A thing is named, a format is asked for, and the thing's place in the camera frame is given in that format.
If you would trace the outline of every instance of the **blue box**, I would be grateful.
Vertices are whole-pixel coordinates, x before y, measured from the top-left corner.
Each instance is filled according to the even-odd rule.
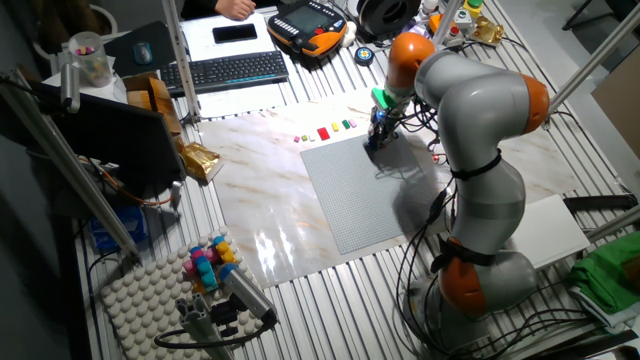
[[[114,209],[114,211],[134,242],[139,243],[147,239],[147,221],[139,206],[123,207]],[[89,229],[91,230],[91,236],[93,236],[93,240],[96,242],[98,249],[115,249],[118,247],[116,241],[111,237],[111,234],[109,234],[97,217],[94,216],[91,218],[89,221]]]

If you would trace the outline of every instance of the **keyboard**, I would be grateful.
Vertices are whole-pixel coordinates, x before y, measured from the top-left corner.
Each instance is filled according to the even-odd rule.
[[[189,63],[196,94],[229,90],[285,80],[289,72],[280,51],[242,54]],[[184,96],[178,65],[160,69],[171,97]]]

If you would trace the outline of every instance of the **orange controller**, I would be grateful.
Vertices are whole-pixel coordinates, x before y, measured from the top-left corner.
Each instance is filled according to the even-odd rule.
[[[334,49],[347,29],[347,21],[315,1],[300,1],[267,22],[271,35],[295,52],[317,57]]]

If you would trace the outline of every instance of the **pink lego brick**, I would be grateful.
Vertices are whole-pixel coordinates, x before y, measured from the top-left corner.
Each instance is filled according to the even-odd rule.
[[[218,251],[216,251],[213,247],[207,249],[205,255],[207,256],[207,260],[209,260],[210,263],[222,264],[222,258],[220,257],[220,254],[218,254]]]
[[[187,272],[187,275],[194,276],[198,273],[198,268],[193,263],[193,260],[185,261],[185,263],[182,264],[182,267],[184,267],[184,270]]]

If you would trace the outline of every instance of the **pen holder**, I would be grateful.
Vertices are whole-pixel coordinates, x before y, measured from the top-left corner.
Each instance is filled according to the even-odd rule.
[[[93,86],[105,87],[111,83],[111,69],[98,34],[85,31],[74,35],[69,40],[69,51]]]

